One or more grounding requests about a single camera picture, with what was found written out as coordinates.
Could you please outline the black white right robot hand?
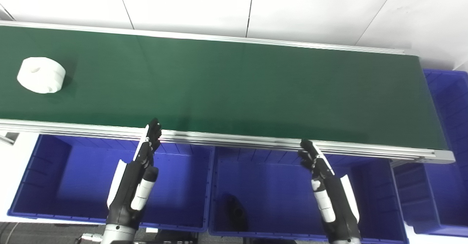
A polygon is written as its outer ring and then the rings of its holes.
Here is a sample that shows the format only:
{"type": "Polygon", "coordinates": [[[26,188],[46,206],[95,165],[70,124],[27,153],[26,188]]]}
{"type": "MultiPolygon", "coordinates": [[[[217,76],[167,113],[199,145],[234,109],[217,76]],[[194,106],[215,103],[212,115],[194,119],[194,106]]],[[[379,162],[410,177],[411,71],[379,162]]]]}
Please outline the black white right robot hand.
{"type": "Polygon", "coordinates": [[[361,244],[359,212],[349,177],[338,177],[312,141],[302,139],[298,155],[312,174],[311,185],[330,244],[361,244]]]}

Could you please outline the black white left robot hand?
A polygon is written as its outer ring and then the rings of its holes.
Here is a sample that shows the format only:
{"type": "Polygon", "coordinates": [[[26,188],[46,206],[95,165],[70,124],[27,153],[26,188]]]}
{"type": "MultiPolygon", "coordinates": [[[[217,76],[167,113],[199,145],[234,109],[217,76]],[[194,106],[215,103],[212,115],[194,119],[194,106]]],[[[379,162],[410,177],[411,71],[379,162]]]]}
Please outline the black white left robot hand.
{"type": "Polygon", "coordinates": [[[125,164],[114,198],[110,202],[106,224],[137,230],[146,203],[157,180],[154,153],[160,146],[162,127],[154,118],[147,124],[132,161],[125,164]]]}

